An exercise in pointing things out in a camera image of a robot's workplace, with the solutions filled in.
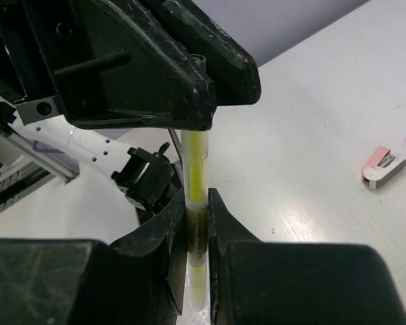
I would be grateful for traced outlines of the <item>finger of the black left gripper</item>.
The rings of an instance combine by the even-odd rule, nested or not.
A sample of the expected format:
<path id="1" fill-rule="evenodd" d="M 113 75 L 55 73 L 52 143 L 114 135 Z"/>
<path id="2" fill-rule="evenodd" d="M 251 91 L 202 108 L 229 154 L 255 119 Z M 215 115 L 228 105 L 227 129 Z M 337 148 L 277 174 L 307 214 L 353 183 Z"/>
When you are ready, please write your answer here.
<path id="1" fill-rule="evenodd" d="M 255 59 L 193 1 L 142 1 L 174 40 L 206 58 L 219 105 L 255 104 L 261 81 Z"/>
<path id="2" fill-rule="evenodd" d="M 55 69 L 66 120 L 82 129 L 207 131 L 212 79 L 138 1 L 71 1 L 71 57 Z"/>

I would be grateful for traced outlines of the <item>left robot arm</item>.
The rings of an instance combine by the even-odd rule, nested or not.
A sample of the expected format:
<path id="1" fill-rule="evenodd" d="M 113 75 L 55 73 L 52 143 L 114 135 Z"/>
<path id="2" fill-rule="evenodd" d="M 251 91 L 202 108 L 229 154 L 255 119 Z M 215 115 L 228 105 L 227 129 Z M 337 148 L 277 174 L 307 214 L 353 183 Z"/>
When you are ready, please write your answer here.
<path id="1" fill-rule="evenodd" d="M 0 1 L 0 126 L 111 179 L 151 215 L 178 192 L 164 149 L 102 129 L 207 131 L 255 104 L 254 58 L 192 1 Z"/>

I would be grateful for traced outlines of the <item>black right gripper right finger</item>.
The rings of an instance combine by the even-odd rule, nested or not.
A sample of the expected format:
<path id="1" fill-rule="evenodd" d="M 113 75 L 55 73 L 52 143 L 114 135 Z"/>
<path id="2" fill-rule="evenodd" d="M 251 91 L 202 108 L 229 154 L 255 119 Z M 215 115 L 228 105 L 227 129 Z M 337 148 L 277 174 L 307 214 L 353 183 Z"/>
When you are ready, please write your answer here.
<path id="1" fill-rule="evenodd" d="M 212 324 L 406 324 L 383 258 L 363 244 L 263 242 L 208 197 Z"/>

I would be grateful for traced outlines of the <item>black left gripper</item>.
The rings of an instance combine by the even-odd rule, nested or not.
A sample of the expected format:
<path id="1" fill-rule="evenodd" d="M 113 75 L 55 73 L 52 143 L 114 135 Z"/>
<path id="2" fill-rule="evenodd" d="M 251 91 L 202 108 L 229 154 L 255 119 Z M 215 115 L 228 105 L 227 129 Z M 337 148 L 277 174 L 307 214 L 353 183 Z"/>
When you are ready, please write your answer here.
<path id="1" fill-rule="evenodd" d="M 94 56 L 78 1 L 0 1 L 0 69 L 22 105 L 55 97 L 69 122 L 98 114 L 98 77 L 83 70 Z"/>

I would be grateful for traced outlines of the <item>yellow clear pen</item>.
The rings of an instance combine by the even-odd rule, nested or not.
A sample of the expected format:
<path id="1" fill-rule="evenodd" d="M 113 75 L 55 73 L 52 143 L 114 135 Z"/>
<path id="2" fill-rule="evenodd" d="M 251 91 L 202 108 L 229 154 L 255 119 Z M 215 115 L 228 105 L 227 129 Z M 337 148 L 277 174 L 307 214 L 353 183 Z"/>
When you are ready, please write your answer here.
<path id="1" fill-rule="evenodd" d="M 182 131 L 187 262 L 191 305 L 197 311 L 206 302 L 206 260 L 208 249 L 208 132 Z"/>

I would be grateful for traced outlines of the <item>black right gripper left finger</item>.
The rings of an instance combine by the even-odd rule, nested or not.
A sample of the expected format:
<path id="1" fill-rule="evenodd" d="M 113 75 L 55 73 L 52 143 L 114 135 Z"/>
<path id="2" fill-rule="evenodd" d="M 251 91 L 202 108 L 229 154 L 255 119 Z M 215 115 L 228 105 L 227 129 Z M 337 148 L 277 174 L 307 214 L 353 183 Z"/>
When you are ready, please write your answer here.
<path id="1" fill-rule="evenodd" d="M 0 238 L 0 324 L 175 324 L 185 268 L 183 192 L 111 244 Z"/>

